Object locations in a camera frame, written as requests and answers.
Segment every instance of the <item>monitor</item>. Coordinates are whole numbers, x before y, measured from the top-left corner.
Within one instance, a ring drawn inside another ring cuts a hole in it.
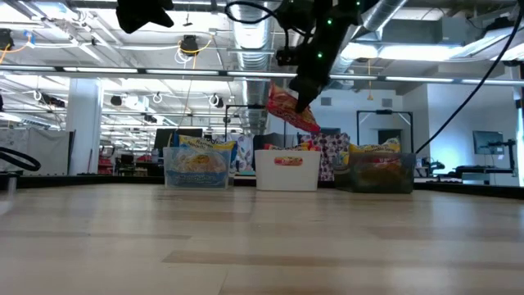
[[[473,144],[477,155],[503,155],[504,146],[490,146],[490,143],[502,143],[502,132],[473,131]]]

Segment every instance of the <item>storage bin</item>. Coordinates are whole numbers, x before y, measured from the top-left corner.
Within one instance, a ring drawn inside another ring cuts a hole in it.
[[[164,147],[166,188],[228,187],[231,151],[198,152],[189,147]]]
[[[351,153],[349,186],[356,193],[411,193],[414,167],[411,153]]]
[[[16,173],[0,173],[0,216],[13,208],[18,177]]]
[[[317,190],[320,152],[258,150],[255,162],[259,190]]]

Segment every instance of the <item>red snack bag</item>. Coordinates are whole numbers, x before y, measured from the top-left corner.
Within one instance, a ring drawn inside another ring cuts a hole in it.
[[[317,121],[314,119],[311,109],[306,107],[302,113],[297,114],[295,112],[296,102],[296,98],[291,94],[274,83],[271,83],[268,102],[269,113],[285,120],[296,128],[309,132],[319,132],[320,126],[318,126]]]

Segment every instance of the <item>wooden floor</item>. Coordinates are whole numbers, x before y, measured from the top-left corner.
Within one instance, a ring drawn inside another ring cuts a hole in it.
[[[417,191],[21,190],[2,295],[524,294],[524,202]]]

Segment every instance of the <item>black cable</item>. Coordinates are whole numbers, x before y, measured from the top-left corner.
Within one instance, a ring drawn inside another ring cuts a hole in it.
[[[27,160],[29,163],[33,164],[32,166],[31,165],[28,165],[26,163],[24,163],[23,161],[20,161],[20,160],[17,160],[15,159],[14,157],[11,157],[7,154],[12,154],[14,156],[17,156],[17,157],[20,157],[24,160]],[[0,159],[4,160],[4,161],[7,161],[9,163],[11,163],[12,165],[15,165],[15,166],[18,166],[22,169],[26,169],[26,170],[29,170],[29,171],[38,171],[40,170],[40,167],[42,166],[40,164],[40,162],[38,160],[36,160],[35,158],[33,157],[30,157],[22,152],[17,152],[15,150],[11,150],[10,148],[6,148],[6,147],[0,147]]]
[[[499,61],[502,59],[502,57],[504,56],[504,54],[508,50],[509,45],[513,41],[513,38],[515,38],[515,34],[517,34],[518,27],[521,24],[521,21],[522,21],[522,11],[520,11],[518,13],[518,18],[515,21],[515,26],[513,27],[513,31],[511,32],[511,34],[508,37],[508,41],[506,42],[506,44],[502,48],[502,51],[500,52],[500,54],[497,56],[497,59],[491,65],[490,69],[486,72],[484,77],[481,79],[481,82],[475,87],[475,89],[473,89],[473,91],[469,94],[468,98],[466,98],[466,100],[460,105],[460,107],[458,107],[458,109],[453,112],[453,114],[449,117],[449,119],[446,120],[446,122],[435,132],[435,134],[433,134],[433,136],[431,136],[421,147],[418,148],[418,150],[415,152],[415,154],[420,153],[420,151],[422,151],[433,139],[435,139],[435,137],[438,134],[440,134],[440,132],[442,132],[442,130],[444,130],[444,128],[452,121],[453,118],[456,117],[456,115],[468,104],[468,102],[470,100],[472,100],[472,98],[475,95],[475,93],[477,93],[478,89],[480,89],[482,87],[482,85],[484,84],[486,79],[488,79],[488,77],[490,77],[491,72],[495,69],[497,64],[499,64]]]
[[[233,5],[245,5],[245,6],[248,6],[248,7],[257,8],[257,9],[260,9],[261,11],[267,12],[267,14],[265,16],[262,16],[262,17],[256,19],[256,20],[239,20],[238,18],[233,16],[233,14],[231,13],[231,6],[233,6]],[[239,22],[239,23],[245,24],[245,25],[255,25],[255,24],[258,24],[261,21],[266,20],[266,19],[268,19],[268,18],[270,18],[272,16],[272,17],[274,17],[275,20],[277,20],[277,22],[282,27],[281,21],[278,19],[278,16],[275,13],[275,11],[272,11],[271,9],[269,9],[269,8],[267,8],[265,6],[262,6],[260,4],[256,4],[256,3],[253,3],[253,2],[248,2],[248,1],[233,1],[233,2],[230,2],[230,3],[228,3],[224,7],[224,14],[230,20],[236,21],[236,22]],[[305,38],[309,37],[309,33],[301,32],[295,26],[292,26],[291,29],[296,31],[299,35],[301,35],[301,36],[303,36]],[[286,50],[288,50],[289,49],[289,32],[287,32],[287,29],[284,29],[284,35],[286,37],[285,47],[286,47]]]
[[[265,15],[265,16],[262,16],[262,17],[260,17],[259,19],[256,19],[256,20],[239,20],[238,18],[233,16],[233,14],[231,13],[231,6],[233,6],[233,5],[245,5],[245,6],[248,6],[248,7],[257,8],[257,9],[260,9],[261,11],[267,12],[268,14]],[[267,8],[265,6],[262,6],[260,4],[256,4],[256,3],[248,2],[248,1],[233,1],[233,2],[230,2],[230,3],[228,3],[224,7],[224,13],[225,13],[226,16],[228,16],[229,19],[231,19],[233,21],[236,21],[236,22],[239,22],[241,24],[246,24],[246,25],[258,24],[262,20],[268,19],[270,16],[272,16],[276,20],[278,20],[277,14],[274,11],[272,11],[271,9],[269,9],[269,8]]]

